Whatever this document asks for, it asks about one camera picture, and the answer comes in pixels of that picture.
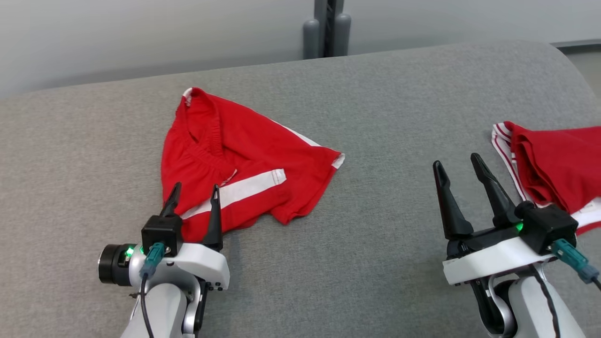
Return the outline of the grey metal post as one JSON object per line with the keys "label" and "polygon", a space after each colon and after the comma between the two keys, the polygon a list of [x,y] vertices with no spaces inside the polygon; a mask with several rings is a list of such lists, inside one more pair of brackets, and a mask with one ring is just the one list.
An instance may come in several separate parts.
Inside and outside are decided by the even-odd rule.
{"label": "grey metal post", "polygon": [[313,18],[303,24],[303,59],[348,55],[352,18],[344,0],[313,0]]}

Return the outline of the red shorts with white stripe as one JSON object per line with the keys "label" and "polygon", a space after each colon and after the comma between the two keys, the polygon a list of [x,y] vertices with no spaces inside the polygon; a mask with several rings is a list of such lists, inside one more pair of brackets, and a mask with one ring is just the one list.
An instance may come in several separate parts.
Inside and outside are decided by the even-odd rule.
{"label": "red shorts with white stripe", "polygon": [[182,189],[175,209],[185,242],[208,232],[219,186],[223,232],[269,214],[283,225],[317,205],[345,155],[236,102],[198,87],[186,90],[164,141],[163,199]]}

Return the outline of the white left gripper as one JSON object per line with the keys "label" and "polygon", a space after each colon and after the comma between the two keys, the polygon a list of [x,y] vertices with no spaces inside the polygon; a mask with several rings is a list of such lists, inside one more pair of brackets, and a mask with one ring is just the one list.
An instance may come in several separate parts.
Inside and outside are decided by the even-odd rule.
{"label": "white left gripper", "polygon": [[[182,183],[176,182],[163,204],[160,217],[176,216]],[[227,290],[230,284],[230,270],[223,249],[223,227],[219,186],[213,186],[210,201],[208,231],[202,244],[184,243],[175,257],[165,256],[156,271],[146,282],[145,291],[162,283],[173,284],[183,291],[196,292],[197,279],[209,282],[215,289]]]}

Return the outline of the red basketball jersey number 23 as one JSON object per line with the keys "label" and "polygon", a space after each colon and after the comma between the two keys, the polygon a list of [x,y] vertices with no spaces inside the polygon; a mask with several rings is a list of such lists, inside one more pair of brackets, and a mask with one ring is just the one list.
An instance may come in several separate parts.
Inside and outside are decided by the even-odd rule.
{"label": "red basketball jersey number 23", "polygon": [[533,131],[506,121],[491,142],[522,200],[567,211],[578,235],[601,229],[601,126]]}

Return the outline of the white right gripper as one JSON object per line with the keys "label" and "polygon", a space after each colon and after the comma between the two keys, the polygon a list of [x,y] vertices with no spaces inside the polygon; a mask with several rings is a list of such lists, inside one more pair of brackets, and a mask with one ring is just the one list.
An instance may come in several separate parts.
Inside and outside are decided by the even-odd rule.
{"label": "white right gripper", "polygon": [[493,225],[502,229],[473,233],[471,223],[464,218],[451,192],[444,166],[440,161],[434,161],[433,174],[442,226],[445,238],[449,240],[447,259],[442,262],[448,284],[517,271],[532,263],[553,259],[550,252],[539,255],[519,237],[516,226],[522,221],[515,216],[515,204],[478,153],[472,153],[470,160],[493,210]]}

